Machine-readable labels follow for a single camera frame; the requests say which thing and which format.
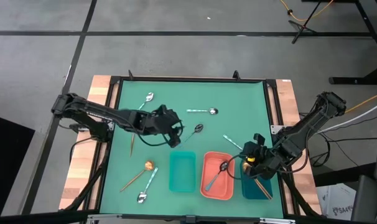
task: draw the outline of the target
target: wooden board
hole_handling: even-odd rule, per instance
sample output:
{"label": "wooden board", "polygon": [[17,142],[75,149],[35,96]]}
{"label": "wooden board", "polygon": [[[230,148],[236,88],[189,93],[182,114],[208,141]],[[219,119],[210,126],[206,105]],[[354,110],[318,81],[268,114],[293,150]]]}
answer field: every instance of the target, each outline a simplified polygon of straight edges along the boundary
{"label": "wooden board", "polygon": [[[102,105],[105,104],[110,79],[111,76],[109,75],[95,75],[92,80],[88,100]],[[292,83],[290,80],[276,80],[276,83],[284,125],[290,126],[296,124],[299,121],[299,113]],[[117,89],[118,85],[115,85],[111,97],[111,107],[113,107],[113,105],[115,104]],[[270,102],[272,108],[272,116],[273,118],[276,118],[276,107],[273,103],[274,96],[271,89],[269,89],[269,96],[271,98]],[[90,137],[88,132],[80,133],[77,137],[77,141],[88,137]],[[75,146],[59,208],[65,208],[69,206],[72,203],[73,199],[78,196],[82,188],[84,188],[85,184],[88,182],[91,162],[93,160],[95,152],[95,146],[96,142],[91,140],[85,141]],[[102,145],[101,155],[104,153],[104,148],[105,144]],[[297,169],[298,167],[300,167],[303,164],[304,159],[305,154],[293,165],[292,169]],[[302,194],[306,202],[308,202],[317,213],[321,214],[312,169],[309,162],[303,170],[294,174],[294,179],[298,191]],[[98,184],[93,187],[92,200],[90,202],[89,208],[95,207],[97,189]],[[286,185],[284,187],[284,191],[286,195],[288,213],[293,214],[294,211],[291,194],[289,193]]]}

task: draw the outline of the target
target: orange cable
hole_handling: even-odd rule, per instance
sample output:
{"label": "orange cable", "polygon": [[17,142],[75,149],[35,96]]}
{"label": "orange cable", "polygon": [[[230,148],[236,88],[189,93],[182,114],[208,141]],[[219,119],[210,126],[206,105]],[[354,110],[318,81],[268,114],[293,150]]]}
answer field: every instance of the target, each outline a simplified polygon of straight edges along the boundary
{"label": "orange cable", "polygon": [[345,113],[349,113],[349,112],[351,112],[352,110],[356,109],[357,107],[359,107],[359,106],[361,106],[361,105],[363,105],[363,104],[365,104],[365,103],[368,103],[369,101],[371,101],[371,100],[373,100],[373,99],[375,99],[375,98],[377,98],[377,95],[371,97],[370,99],[368,99],[368,100],[366,100],[366,101],[363,101],[362,103],[357,104],[356,106],[350,108],[349,110],[346,110]]}
{"label": "orange cable", "polygon": [[[286,9],[289,11],[290,9],[288,8],[287,4],[283,1],[283,0],[280,0],[281,3],[283,3],[283,5],[286,7]],[[333,0],[331,0],[326,6],[324,6],[323,9],[321,9],[318,13],[316,13],[314,16],[312,16],[312,18],[318,16],[322,11],[324,11],[324,9],[326,9],[327,7],[329,7],[329,5],[331,5],[331,3],[333,2]],[[299,22],[305,22],[307,19],[298,19],[296,18],[292,12],[289,13],[294,19],[296,19],[297,21]]]}

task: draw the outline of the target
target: green tabletop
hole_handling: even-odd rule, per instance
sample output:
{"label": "green tabletop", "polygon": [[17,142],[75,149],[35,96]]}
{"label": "green tabletop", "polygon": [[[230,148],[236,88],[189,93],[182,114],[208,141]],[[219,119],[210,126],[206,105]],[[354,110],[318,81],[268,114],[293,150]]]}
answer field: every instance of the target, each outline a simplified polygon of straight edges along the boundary
{"label": "green tabletop", "polygon": [[[227,135],[241,147],[260,133],[271,147],[269,119],[262,83],[202,83],[202,82],[144,82],[123,81],[119,108],[138,108],[147,93],[154,99],[142,110],[152,111],[161,104],[173,109],[185,126],[184,140],[194,127],[202,123],[204,129],[194,134],[182,147],[168,145],[150,147],[135,138],[132,157],[129,156],[131,133],[116,128],[111,146],[106,181],[101,200],[101,213],[132,215],[198,215],[208,217],[268,217],[282,218],[281,196],[277,176],[271,179],[272,200],[245,199],[241,182],[235,180],[234,194],[230,200],[205,198],[200,193],[204,154],[208,151],[226,152],[232,156],[240,152],[223,135]],[[217,108],[219,113],[188,113],[187,109],[207,110]],[[161,135],[143,136],[152,144],[164,142]],[[169,190],[169,155],[174,150],[195,153],[196,188],[193,193]],[[138,180],[123,192],[119,190],[144,168],[147,160],[154,161],[158,172],[148,191],[147,199],[138,204],[136,198],[143,191],[151,176],[145,171]],[[240,160],[235,163],[235,176],[240,176]]]}

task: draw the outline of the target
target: silver spoon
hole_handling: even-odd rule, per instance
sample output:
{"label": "silver spoon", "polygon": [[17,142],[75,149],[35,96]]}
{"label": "silver spoon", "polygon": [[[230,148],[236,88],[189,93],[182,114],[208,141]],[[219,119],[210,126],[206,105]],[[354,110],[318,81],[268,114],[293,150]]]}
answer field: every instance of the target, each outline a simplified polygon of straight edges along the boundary
{"label": "silver spoon", "polygon": [[150,102],[153,99],[153,97],[154,97],[153,93],[148,93],[146,96],[145,102],[137,110],[140,110],[147,102]]}
{"label": "silver spoon", "polygon": [[227,161],[225,162],[222,162],[219,166],[219,173],[211,180],[211,182],[205,187],[205,190],[206,191],[209,191],[212,187],[212,184],[215,182],[216,178],[218,178],[219,174],[222,172],[222,171],[225,171],[227,170],[227,167],[228,167],[228,163]]}
{"label": "silver spoon", "polygon": [[210,114],[218,114],[219,110],[216,108],[210,108],[209,110],[186,110],[187,112],[209,112]]}
{"label": "silver spoon", "polygon": [[147,193],[146,193],[146,192],[147,192],[147,189],[149,188],[152,179],[153,179],[154,176],[156,175],[157,170],[158,170],[158,167],[156,167],[156,168],[154,169],[154,171],[152,172],[152,175],[151,175],[151,177],[150,177],[150,180],[149,180],[149,182],[147,183],[146,189],[144,189],[143,192],[140,192],[140,193],[139,193],[139,196],[137,196],[137,202],[138,202],[138,203],[143,203],[143,202],[145,201],[145,199],[147,198]]}
{"label": "silver spoon", "polygon": [[229,142],[231,142],[233,145],[235,145],[238,149],[240,149],[241,151],[243,150],[243,148],[241,147],[241,146],[239,146],[239,145],[237,145],[237,143],[235,143],[235,142],[233,142],[233,140],[231,140],[231,138],[229,138],[229,137],[227,137],[227,135],[223,135],[223,137],[225,138],[225,139],[227,139],[227,141],[229,141]]}

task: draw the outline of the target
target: teal container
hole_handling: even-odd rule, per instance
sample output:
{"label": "teal container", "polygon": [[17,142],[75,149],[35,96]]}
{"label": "teal container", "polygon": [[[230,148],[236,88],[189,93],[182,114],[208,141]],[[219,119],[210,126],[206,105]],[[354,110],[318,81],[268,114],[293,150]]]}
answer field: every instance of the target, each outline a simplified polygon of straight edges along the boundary
{"label": "teal container", "polygon": [[173,151],[169,157],[169,190],[173,192],[195,191],[195,153]]}
{"label": "teal container", "polygon": [[[241,187],[243,191],[244,198],[247,199],[258,199],[258,200],[268,200],[262,190],[256,185],[254,179],[250,179],[247,175],[244,174],[243,162],[240,164],[240,173],[241,173]],[[267,190],[271,197],[273,197],[273,192],[271,189],[270,180],[264,180],[262,177],[258,177],[259,182]]]}

